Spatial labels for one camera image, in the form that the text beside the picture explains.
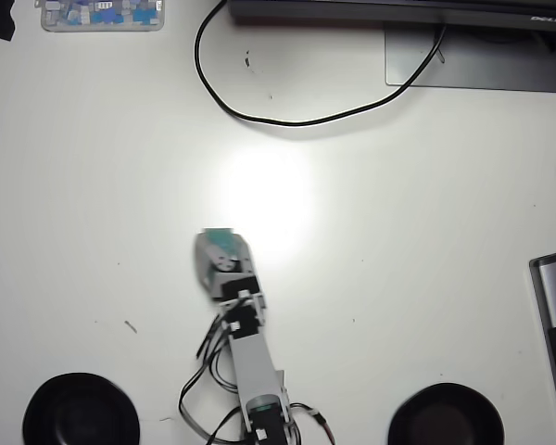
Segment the grey gripper body green sticker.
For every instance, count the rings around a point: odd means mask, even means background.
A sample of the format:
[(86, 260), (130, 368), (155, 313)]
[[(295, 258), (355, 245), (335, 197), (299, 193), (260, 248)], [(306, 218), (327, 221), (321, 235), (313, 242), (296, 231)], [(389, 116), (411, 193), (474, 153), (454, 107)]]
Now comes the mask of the grey gripper body green sticker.
[(223, 299), (223, 285), (253, 276), (241, 272), (237, 253), (230, 254), (222, 248), (208, 248), (208, 254), (213, 259), (213, 266), (209, 273), (209, 283), (205, 285), (213, 299)]

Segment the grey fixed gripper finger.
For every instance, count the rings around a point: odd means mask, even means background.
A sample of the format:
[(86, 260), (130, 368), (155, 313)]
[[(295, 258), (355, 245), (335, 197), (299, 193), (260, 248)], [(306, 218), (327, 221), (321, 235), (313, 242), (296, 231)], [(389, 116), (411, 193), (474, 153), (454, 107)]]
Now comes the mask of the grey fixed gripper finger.
[(213, 259), (208, 253), (209, 239), (205, 233), (199, 233), (195, 240), (196, 275), (201, 284), (209, 283), (209, 273)]

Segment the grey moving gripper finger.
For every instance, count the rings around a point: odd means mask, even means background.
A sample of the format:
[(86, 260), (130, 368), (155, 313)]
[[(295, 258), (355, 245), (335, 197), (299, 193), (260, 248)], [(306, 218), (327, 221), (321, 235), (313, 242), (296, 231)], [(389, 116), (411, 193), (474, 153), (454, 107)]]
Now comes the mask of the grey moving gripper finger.
[(255, 266), (249, 250), (249, 244), (240, 235), (234, 235), (234, 242), (241, 272), (256, 275)]

